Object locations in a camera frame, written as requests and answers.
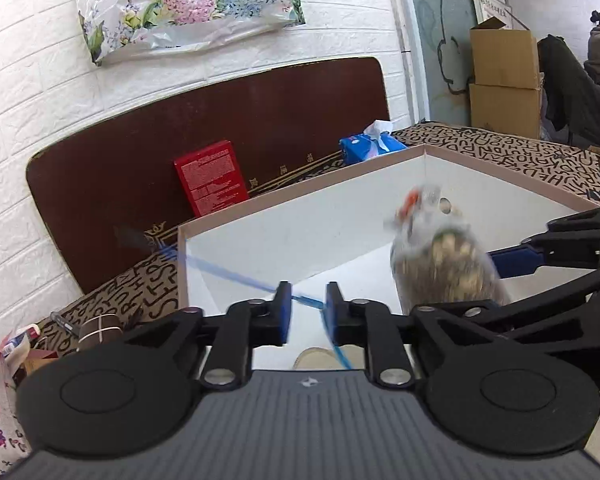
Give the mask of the green patch fabric pouch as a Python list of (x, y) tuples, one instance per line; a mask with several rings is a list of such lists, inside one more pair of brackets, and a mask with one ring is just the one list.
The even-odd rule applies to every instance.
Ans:
[(437, 185), (413, 188), (388, 222), (390, 266), (401, 310), (453, 302), (509, 303), (498, 271)]

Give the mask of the large white open box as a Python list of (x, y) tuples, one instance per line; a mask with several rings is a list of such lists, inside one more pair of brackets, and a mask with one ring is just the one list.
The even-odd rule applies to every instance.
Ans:
[[(287, 281), (323, 299), (329, 282), (350, 298), (400, 304), (388, 222), (406, 192), (439, 185), (487, 248), (520, 240), (550, 219), (591, 208), (580, 196), (490, 162), (418, 146), (268, 193), (178, 230), (178, 296), (207, 313)], [(254, 355), (244, 388), (204, 399), (166, 464), (181, 479), (600, 479), (583, 448), (538, 456), (486, 453), (432, 419), (407, 388), (372, 384), (362, 370), (295, 370), (329, 338), (320, 312), (294, 306), (289, 340)]]

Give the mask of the brown wrapped gift box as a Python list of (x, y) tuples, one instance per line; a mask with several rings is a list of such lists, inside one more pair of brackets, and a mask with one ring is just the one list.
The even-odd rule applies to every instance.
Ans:
[(101, 314), (83, 323), (79, 330), (78, 350), (86, 351), (123, 335), (123, 324), (115, 314)]

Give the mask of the red carton box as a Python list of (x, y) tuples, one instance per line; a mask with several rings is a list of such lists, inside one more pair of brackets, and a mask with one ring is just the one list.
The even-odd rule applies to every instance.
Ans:
[(233, 144), (222, 140), (174, 160), (196, 218), (249, 200)]

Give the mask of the black chair with jacket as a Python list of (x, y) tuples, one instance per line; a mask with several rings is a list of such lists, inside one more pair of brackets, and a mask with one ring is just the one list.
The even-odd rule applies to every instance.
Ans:
[(546, 94), (545, 118), (569, 145), (600, 148), (600, 85), (579, 63), (565, 40), (548, 35), (538, 42)]

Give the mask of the stacked cardboard boxes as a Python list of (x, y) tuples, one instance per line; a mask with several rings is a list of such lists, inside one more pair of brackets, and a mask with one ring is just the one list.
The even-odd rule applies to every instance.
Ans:
[(469, 85), (471, 125), (537, 139), (542, 78), (538, 43), (528, 30), (488, 18), (470, 30), (475, 81)]

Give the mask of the black marker pen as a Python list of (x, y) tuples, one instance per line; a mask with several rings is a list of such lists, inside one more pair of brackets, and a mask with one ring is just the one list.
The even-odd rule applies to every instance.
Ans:
[(58, 325), (60, 328), (62, 328), (67, 334), (69, 334), (73, 337), (80, 336), (80, 330), (76, 326), (71, 324), (69, 321), (67, 321), (60, 313), (52, 312), (50, 314), (50, 319), (56, 325)]

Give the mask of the blue tissue pack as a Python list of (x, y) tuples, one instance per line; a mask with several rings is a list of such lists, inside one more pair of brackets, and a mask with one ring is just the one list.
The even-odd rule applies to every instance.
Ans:
[(400, 152), (407, 146), (393, 135), (393, 123), (388, 120), (375, 120), (362, 133), (347, 136), (339, 141), (343, 161), (346, 165)]

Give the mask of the dark brown wooden board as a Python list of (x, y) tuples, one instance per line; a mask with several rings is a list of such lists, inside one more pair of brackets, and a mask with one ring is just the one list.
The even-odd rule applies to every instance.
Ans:
[(374, 58), (276, 68), (129, 110), (36, 153), (26, 178), (84, 292), (178, 227), (336, 160), (343, 138), (389, 115)]

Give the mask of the floral plastic bag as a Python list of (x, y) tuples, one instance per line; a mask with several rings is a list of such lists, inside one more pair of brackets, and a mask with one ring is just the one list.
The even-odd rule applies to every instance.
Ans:
[(199, 52), (304, 22), (301, 0), (76, 0), (94, 64)]

